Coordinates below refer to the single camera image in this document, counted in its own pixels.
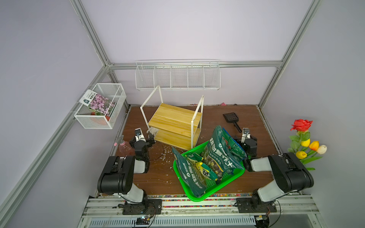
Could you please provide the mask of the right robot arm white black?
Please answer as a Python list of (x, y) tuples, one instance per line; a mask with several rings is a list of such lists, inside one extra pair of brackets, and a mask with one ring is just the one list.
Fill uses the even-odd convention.
[(234, 206), (238, 208), (239, 213), (277, 212), (275, 204), (277, 199), (314, 185), (310, 171), (293, 153), (245, 158), (243, 165), (249, 172), (271, 172), (273, 181), (256, 189), (250, 199), (238, 198)]

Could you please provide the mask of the yellow fertilizer bag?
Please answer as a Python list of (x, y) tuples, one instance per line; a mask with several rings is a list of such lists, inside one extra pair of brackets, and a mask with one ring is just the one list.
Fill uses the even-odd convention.
[(188, 161), (190, 161), (194, 167), (201, 173), (201, 175), (208, 180), (217, 181), (217, 174), (203, 162), (204, 158), (197, 153), (191, 153), (186, 156)]

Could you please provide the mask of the white frame wooden shelf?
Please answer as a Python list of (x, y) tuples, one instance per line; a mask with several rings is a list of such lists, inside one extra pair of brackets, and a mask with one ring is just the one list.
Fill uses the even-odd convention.
[[(144, 106), (155, 92), (159, 93), (160, 105), (150, 119), (147, 119)], [(140, 106), (147, 130), (158, 129), (155, 140), (186, 151), (193, 149), (198, 142), (202, 130), (204, 96), (199, 100), (196, 109), (189, 110), (163, 102), (160, 86), (156, 86), (148, 98)]]

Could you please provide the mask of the dark green soil bag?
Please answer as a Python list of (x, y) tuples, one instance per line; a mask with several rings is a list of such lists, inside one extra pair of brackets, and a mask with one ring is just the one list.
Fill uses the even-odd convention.
[(174, 155), (174, 170), (182, 185), (184, 192), (190, 198), (200, 198), (206, 192), (206, 184), (193, 164), (182, 156), (174, 147), (172, 147)]
[(220, 125), (215, 127), (212, 137), (201, 153), (201, 157), (204, 158), (203, 162), (218, 176), (218, 180), (215, 181), (216, 184), (221, 183), (224, 175), (232, 175), (236, 169), (245, 169), (241, 164), (242, 160), (239, 161), (230, 152), (225, 150), (221, 144), (222, 128)]

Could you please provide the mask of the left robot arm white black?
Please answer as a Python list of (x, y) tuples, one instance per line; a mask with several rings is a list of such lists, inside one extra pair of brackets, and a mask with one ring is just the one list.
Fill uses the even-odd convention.
[(148, 149), (155, 144), (154, 135), (148, 133), (144, 137), (142, 129), (135, 129), (134, 138), (127, 142), (121, 136), (116, 139), (114, 145), (122, 146), (127, 150), (124, 157), (110, 156), (99, 177), (97, 189), (99, 193), (118, 196), (125, 200), (124, 204), (118, 204), (123, 215), (152, 215), (161, 213), (162, 201), (160, 199), (148, 199), (145, 190), (133, 183), (135, 174), (145, 174), (150, 168), (150, 156)]

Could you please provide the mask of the colourful green fertilizer bag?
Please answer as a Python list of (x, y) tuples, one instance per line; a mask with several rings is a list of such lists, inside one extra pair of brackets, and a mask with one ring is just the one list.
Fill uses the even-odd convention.
[(223, 145), (225, 150), (230, 152), (239, 161), (244, 160), (247, 157), (247, 154), (243, 150), (243, 148), (238, 144), (236, 140), (234, 140), (233, 137), (228, 134), (228, 132), (224, 128), (222, 128), (221, 131), (221, 144)]

